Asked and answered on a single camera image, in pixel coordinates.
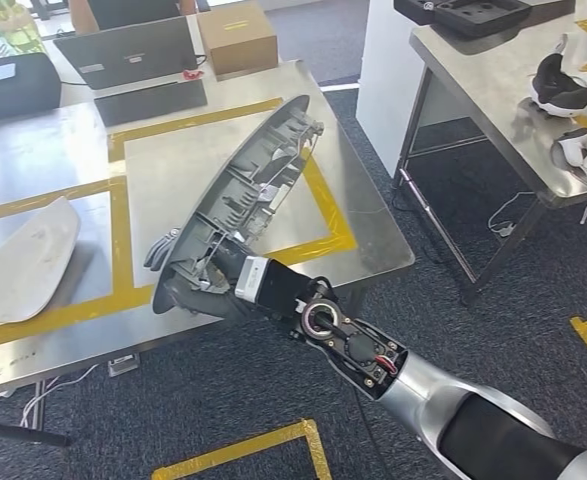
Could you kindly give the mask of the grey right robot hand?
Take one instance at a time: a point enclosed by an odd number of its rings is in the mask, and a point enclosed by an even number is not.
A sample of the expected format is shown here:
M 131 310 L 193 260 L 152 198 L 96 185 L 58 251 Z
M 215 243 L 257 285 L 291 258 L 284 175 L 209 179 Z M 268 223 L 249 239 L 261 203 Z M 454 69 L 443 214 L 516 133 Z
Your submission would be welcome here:
M 180 262 L 168 260 L 169 252 L 181 235 L 180 228 L 170 230 L 154 242 L 144 262 L 145 268 L 160 273 L 153 294 L 155 313 L 165 313 L 177 307 L 223 319 L 251 316 L 250 308 L 234 294 L 234 287 L 248 254 L 248 249 L 234 239 L 220 238 L 206 251 L 205 276 L 192 283 L 183 272 Z

